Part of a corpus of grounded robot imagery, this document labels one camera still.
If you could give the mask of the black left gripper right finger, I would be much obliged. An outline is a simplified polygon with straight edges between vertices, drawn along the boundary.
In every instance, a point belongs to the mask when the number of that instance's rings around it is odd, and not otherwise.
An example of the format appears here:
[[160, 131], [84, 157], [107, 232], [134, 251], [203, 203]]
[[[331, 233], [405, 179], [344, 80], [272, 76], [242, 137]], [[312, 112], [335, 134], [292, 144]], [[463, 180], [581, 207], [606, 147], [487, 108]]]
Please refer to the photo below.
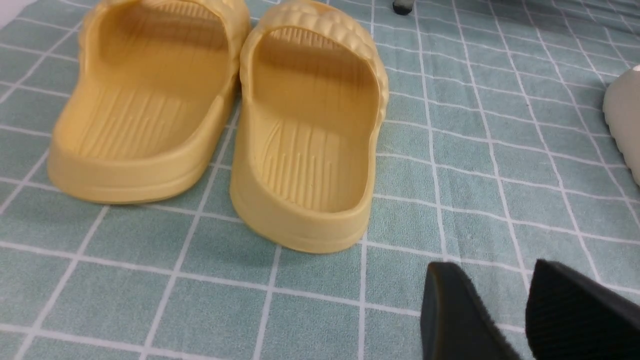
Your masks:
[[637, 360], [640, 308], [561, 262], [538, 259], [525, 335], [537, 360]]

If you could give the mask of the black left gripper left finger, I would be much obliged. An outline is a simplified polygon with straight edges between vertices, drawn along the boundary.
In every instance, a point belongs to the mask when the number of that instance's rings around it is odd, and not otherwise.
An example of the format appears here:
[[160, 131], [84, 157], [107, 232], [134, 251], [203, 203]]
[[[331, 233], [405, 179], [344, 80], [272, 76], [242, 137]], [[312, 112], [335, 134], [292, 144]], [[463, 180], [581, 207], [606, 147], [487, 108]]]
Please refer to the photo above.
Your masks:
[[420, 315], [425, 360], [519, 360], [473, 282], [453, 262], [427, 265]]

